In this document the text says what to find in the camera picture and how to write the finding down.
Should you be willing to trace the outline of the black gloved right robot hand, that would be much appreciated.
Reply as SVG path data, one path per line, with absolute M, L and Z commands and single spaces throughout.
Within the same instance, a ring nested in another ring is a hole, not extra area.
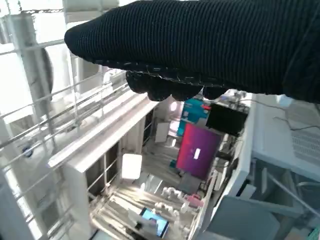
M 320 101 L 317 0 L 142 0 L 68 29 L 68 49 L 160 102 L 229 89 Z

